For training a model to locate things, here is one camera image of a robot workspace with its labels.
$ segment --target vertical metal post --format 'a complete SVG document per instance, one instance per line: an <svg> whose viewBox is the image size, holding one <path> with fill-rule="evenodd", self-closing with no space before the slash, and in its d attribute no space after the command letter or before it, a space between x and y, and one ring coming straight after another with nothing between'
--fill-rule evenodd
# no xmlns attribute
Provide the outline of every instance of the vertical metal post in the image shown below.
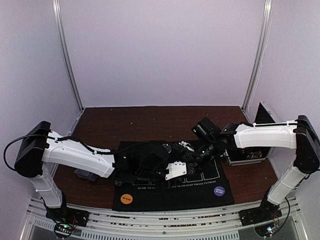
<svg viewBox="0 0 320 240"><path fill-rule="evenodd" d="M259 65L262 60L262 56L265 50L265 46L267 44L267 37L270 28L270 21L271 21L271 10L272 10L272 1L273 0L265 0L264 2L264 12L262 17L261 23L261 31L260 31L260 38L258 42L258 48L255 55L255 60L253 64L253 69L251 73L250 82L248 85L248 89L245 94L244 102L242 105L242 110L244 113L248 111L248 107L250 104L250 100L252 99L252 94L254 93L254 89L258 80L259 75Z"/></svg>
<svg viewBox="0 0 320 240"><path fill-rule="evenodd" d="M61 10L60 10L60 0L52 0L52 3L53 3L54 17L55 17L56 25L57 25L59 36L60 36L60 43L61 43L66 72L68 74L72 93L75 97L79 111L82 111L84 109L84 107L83 107L81 99L80 99L79 91L77 88L74 72L72 70L71 61L70 61L70 57L69 57L69 53L68 53L68 49L67 49L65 30L64 30L64 25L63 25L63 21L62 21Z"/></svg>

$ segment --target brown wooden tabletop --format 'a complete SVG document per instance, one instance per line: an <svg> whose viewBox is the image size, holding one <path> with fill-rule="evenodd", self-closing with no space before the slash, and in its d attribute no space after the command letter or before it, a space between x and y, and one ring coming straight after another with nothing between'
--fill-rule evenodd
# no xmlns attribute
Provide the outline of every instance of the brown wooden tabletop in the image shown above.
<svg viewBox="0 0 320 240"><path fill-rule="evenodd" d="M246 121L237 106L100 107L87 108L73 136L88 145L117 149L120 141L188 141L197 137L191 128L208 117L220 128ZM223 164L236 204L261 200L276 181L268 160L242 166ZM79 178L74 168L59 165L54 181L70 204L112 208L114 183L98 177L95 182Z"/></svg>

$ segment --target robotic arm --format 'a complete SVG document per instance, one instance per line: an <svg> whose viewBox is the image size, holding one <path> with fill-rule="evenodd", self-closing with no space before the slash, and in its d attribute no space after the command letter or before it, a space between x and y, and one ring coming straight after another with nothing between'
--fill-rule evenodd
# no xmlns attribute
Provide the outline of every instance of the robotic arm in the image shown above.
<svg viewBox="0 0 320 240"><path fill-rule="evenodd" d="M202 161L226 149L248 147L283 147L296 149L296 159L285 174L266 193L259 209L240 212L242 224L254 224L254 216L266 213L266 220L279 210L279 204L309 174L320 166L320 141L306 116L273 124L228 124L223 130L204 118L192 128L204 144L197 151L181 142L149 141L122 150L91 147L74 137L62 137L50 130L49 122L41 122L24 137L15 170L32 182L44 199L47 217L54 221L77 219L86 225L88 213L68 208L66 197L49 174L47 163L63 164L108 178L115 183L135 180L165 181L193 174ZM180 161L170 162L171 151Z"/></svg>

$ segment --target dark wood surface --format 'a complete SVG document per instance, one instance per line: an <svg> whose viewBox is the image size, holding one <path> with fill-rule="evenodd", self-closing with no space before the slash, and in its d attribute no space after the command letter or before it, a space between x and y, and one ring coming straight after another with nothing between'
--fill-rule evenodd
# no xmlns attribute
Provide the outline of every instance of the dark wood surface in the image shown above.
<svg viewBox="0 0 320 240"><path fill-rule="evenodd" d="M246 121L236 106L172 106L87 108L73 136L99 148L117 149L120 141L196 140L190 129L203 117L220 128ZM228 166L223 164L236 204L257 201L276 181L268 160L262 163ZM76 205L112 208L114 183L98 177L95 182L78 178L74 168L59 165L54 181Z"/></svg>

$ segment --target black mat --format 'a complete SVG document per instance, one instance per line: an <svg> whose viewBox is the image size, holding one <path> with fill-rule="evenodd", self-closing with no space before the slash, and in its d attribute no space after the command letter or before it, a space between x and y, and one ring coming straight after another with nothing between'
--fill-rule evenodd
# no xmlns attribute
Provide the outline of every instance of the black mat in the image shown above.
<svg viewBox="0 0 320 240"><path fill-rule="evenodd" d="M197 149L201 141L189 141ZM133 142L121 142L119 149ZM136 181L116 186L112 210L115 211L172 211L211 208L234 204L229 181L220 158L214 157L203 165L203 172L180 180L169 180L167 186L157 189L153 182ZM121 202L123 195L132 196L130 204Z"/></svg>

